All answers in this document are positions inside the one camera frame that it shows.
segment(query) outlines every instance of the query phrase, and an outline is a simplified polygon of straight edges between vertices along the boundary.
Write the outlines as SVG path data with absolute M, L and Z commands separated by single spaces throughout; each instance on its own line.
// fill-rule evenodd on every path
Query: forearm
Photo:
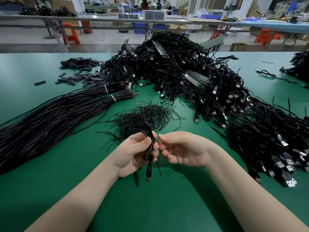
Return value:
M 26 232 L 86 231 L 106 193 L 118 178 L 110 166 L 107 157 Z
M 309 231 L 222 148 L 216 147 L 205 166 L 244 231 Z

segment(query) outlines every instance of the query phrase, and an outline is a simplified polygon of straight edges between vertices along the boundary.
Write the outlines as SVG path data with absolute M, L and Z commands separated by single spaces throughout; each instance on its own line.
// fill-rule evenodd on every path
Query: person in background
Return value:
M 244 232 L 309 232 L 309 228 L 303 222 L 261 187 L 217 144 L 184 131 L 159 136 L 158 142 L 153 145 L 152 162 L 157 161 L 160 149 L 161 155 L 172 164 L 204 168 L 221 191 Z M 143 154 L 150 145 L 151 138 L 142 133 L 128 137 L 25 232 L 85 232 L 107 191 L 116 180 L 148 164 L 143 160 Z M 170 223 L 172 227 L 177 221 L 172 220 Z
M 168 9 L 168 10 L 172 10 L 172 5 L 171 2 L 169 0 L 163 0 L 163 5 Z
M 140 5 L 138 6 L 139 9 L 142 9 L 142 10 L 148 10 L 148 2 L 147 0 L 143 0 Z
M 161 10 L 161 8 L 162 8 L 161 0 L 158 0 L 156 10 Z

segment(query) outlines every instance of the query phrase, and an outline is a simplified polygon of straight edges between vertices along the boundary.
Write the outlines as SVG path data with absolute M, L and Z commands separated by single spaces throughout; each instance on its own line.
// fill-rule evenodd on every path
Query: person's right hand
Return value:
M 184 131 L 159 136 L 161 154 L 173 164 L 205 167 L 210 159 L 210 153 L 217 147 L 206 138 Z

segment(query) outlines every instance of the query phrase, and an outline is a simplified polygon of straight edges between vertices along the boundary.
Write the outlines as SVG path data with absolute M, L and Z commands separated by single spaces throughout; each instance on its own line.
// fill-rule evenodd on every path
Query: person's left hand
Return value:
M 152 133 L 153 137 L 156 139 L 156 133 Z M 148 161 L 143 159 L 143 154 L 150 145 L 150 137 L 146 137 L 142 133 L 137 133 L 129 136 L 112 153 L 110 153 L 108 158 L 112 162 L 114 171 L 119 178 L 124 178 L 127 175 L 134 173 L 143 165 L 148 164 Z M 158 148 L 159 144 L 156 142 L 152 152 L 152 162 L 156 162 L 158 159 Z

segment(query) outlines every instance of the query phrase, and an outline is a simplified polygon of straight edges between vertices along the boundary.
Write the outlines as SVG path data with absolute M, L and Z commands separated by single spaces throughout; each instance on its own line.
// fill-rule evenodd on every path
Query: hand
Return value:
M 210 153 L 217 146 L 210 140 L 189 132 L 159 134 L 161 154 L 173 164 L 205 167 Z
M 114 171 L 119 178 L 124 178 L 129 174 L 134 173 L 143 165 L 147 165 L 148 161 L 143 159 L 145 150 L 151 145 L 151 138 L 146 137 L 142 133 L 137 133 L 129 136 L 124 140 L 110 155 L 108 159 L 111 161 Z M 154 144 L 152 162 L 158 159 L 159 144 Z

